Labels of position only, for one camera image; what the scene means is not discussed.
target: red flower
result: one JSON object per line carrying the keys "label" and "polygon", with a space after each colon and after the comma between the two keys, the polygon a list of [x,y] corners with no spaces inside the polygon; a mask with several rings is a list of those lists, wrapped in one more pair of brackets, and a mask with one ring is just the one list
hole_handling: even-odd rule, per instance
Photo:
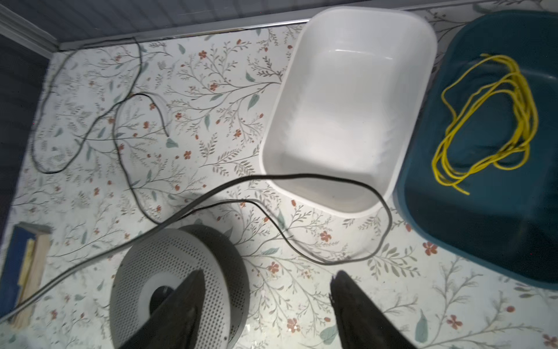
{"label": "red flower", "polygon": [[329,235],[327,231],[321,233],[320,236],[321,239],[324,240],[325,242],[329,242],[331,240],[331,235]]}
{"label": "red flower", "polygon": [[291,333],[300,332],[300,325],[296,323],[296,319],[287,319],[287,328]]}
{"label": "red flower", "polygon": [[549,335],[543,334],[542,338],[545,339],[545,346],[546,347],[558,348],[558,338],[556,336],[550,338]]}
{"label": "red flower", "polygon": [[450,316],[451,320],[448,319],[446,322],[453,327],[453,329],[458,329],[458,327],[463,326],[463,322],[457,321],[457,316],[452,315]]}
{"label": "red flower", "polygon": [[435,255],[436,253],[438,253],[438,251],[436,251],[436,249],[438,248],[438,246],[434,245],[432,242],[425,242],[422,244],[422,246],[426,249],[425,253],[427,256]]}
{"label": "red flower", "polygon": [[269,270],[271,274],[275,274],[279,271],[279,264],[271,262],[271,264],[267,266],[267,270]]}

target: metal strip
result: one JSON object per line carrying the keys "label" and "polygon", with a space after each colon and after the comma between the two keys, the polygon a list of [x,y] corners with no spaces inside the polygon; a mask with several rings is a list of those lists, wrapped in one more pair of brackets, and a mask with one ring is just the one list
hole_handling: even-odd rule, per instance
{"label": "metal strip", "polygon": [[56,38],[3,5],[0,5],[0,34],[48,59],[58,51]]}
{"label": "metal strip", "polygon": [[[457,6],[478,2],[486,2],[487,0],[447,0],[432,2],[432,0],[423,0],[418,3],[417,0],[370,0],[363,2],[355,2],[344,4],[344,6],[361,6],[361,7],[377,7],[391,8],[402,10],[418,10],[435,7]],[[84,47],[100,47],[105,46],[106,42],[114,41],[114,45],[132,44],[134,41],[130,39],[134,36],[138,42],[157,41],[176,39],[178,37],[199,36],[208,34],[217,34],[221,32],[231,32],[240,30],[251,30],[257,28],[285,26],[298,23],[306,23],[310,18],[319,12],[331,8],[333,6],[302,9],[297,11],[274,13],[271,15],[254,16],[236,18],[233,20],[201,23],[190,26],[180,26],[175,28],[165,28],[152,31],[144,31],[135,34],[114,35],[99,39],[88,39],[80,41],[63,42],[60,44],[61,51],[76,50]]]}

